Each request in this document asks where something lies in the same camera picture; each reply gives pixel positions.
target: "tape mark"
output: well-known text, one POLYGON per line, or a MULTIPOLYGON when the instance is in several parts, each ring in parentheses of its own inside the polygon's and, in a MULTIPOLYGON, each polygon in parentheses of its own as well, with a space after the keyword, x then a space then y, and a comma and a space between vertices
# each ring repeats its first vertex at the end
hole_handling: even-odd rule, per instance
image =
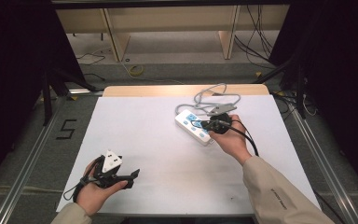
POLYGON ((66 122, 75 122, 77 121, 77 119, 66 119, 63 122, 63 125, 61 127, 61 132, 70 132, 69 136, 67 137, 56 137, 56 140, 65 140, 65 139, 71 139, 72 138, 72 134, 74 134, 75 129, 67 129, 65 128, 66 122))

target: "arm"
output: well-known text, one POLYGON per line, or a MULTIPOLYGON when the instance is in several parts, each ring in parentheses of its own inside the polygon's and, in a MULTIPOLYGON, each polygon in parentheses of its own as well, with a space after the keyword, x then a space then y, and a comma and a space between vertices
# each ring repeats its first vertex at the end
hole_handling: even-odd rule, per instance
MULTIPOLYGON (((232 126, 245 133, 240 118, 231 118, 232 126)), ((260 223, 333 223, 280 172, 252 157, 243 136, 231 130, 224 134, 210 132, 210 136, 242 166, 243 183, 260 223)))
POLYGON ((103 206, 106 199, 112 194, 123 189, 127 181, 120 181, 107 189, 101 189, 94 183, 88 183, 77 195, 77 203, 68 203, 51 222, 52 224, 81 223, 90 224, 91 216, 96 214, 103 206))

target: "white device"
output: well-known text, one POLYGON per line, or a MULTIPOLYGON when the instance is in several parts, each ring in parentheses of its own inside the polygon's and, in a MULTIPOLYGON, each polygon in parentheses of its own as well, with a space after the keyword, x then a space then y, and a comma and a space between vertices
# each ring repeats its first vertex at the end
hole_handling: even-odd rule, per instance
POLYGON ((123 163, 123 160, 117 156, 110 148, 106 151, 106 156, 103 163, 103 173, 115 169, 123 163))
POLYGON ((213 139, 209 136, 208 131, 202 129, 200 119, 189 110, 184 110, 175 117, 176 124, 193 136, 204 146, 212 143, 213 139))

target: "gray carpet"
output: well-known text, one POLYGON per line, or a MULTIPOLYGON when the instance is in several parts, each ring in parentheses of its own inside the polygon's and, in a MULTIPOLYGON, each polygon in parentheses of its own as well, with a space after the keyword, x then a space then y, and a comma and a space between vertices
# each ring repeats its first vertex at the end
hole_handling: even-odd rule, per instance
MULTIPOLYGON (((251 64, 147 64, 144 65, 144 69, 144 73, 139 76, 141 78, 174 79, 185 84, 251 83, 255 80, 255 72, 262 71, 263 74, 266 74, 268 71, 268 69, 258 68, 251 64)), ((82 70, 85 74, 93 73, 105 78, 105 81, 101 81, 96 76, 86 75, 88 83, 99 88, 111 85, 177 84, 171 81, 134 80, 125 73, 121 65, 82 65, 82 70)), ((278 83, 279 78, 277 77, 269 80, 267 86, 271 91, 276 91, 279 89, 278 83)), ((76 84, 72 83, 68 83, 68 86, 70 89, 78 88, 76 84)), ((55 207, 59 202, 67 177, 72 170, 97 99, 97 96, 79 96, 76 100, 67 99, 26 184, 26 188, 10 217, 9 223, 50 223, 56 216, 55 207), (72 138, 59 140, 57 137, 69 135, 68 132, 60 131, 66 119, 76 120, 67 122, 65 126, 73 128, 75 131, 72 138)), ((277 105, 281 111, 285 111, 286 104, 277 100, 277 105)), ((286 128, 292 138, 310 184, 342 216, 337 201, 326 184, 315 159, 312 157, 307 142, 300 133, 293 115, 288 111, 283 113, 282 117, 286 118, 286 128)), ((38 101, 35 104, 32 116, 29 117, 27 125, 16 142, 15 150, 7 155, 6 160, 0 167, 0 204, 8 192, 8 187, 17 178, 37 136, 40 134, 43 119, 43 102, 38 101)), ((320 115, 307 116, 307 122, 358 210, 358 176, 345 157, 339 153, 339 147, 325 125, 323 117, 320 115)), ((336 216, 323 203, 322 208, 329 217, 339 223, 336 216)), ((94 218, 94 223, 116 224, 122 218, 97 215, 94 218)))

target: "hand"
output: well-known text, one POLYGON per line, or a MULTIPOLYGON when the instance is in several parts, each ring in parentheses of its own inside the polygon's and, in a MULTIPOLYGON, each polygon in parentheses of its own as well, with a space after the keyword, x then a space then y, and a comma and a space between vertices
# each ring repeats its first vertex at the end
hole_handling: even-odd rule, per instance
MULTIPOLYGON (((233 120, 232 127, 245 133, 246 129, 240 124, 240 117, 238 115, 230 115, 230 117, 233 120)), ((246 146, 246 138, 239 133, 232 130, 228 130, 224 134, 209 131, 209 135, 219 144, 223 151, 234 157, 240 165, 243 165, 246 160, 252 157, 246 146)))
MULTIPOLYGON (((87 166, 85 174, 91 165, 92 162, 87 166)), ((89 176, 92 176, 93 174, 94 168, 89 173, 89 176)), ((86 211, 86 214, 89 217, 91 217, 101 209, 107 198, 126 187, 127 183, 128 181, 120 181, 107 189, 101 189, 92 182, 88 183, 77 195, 77 204, 86 211)))

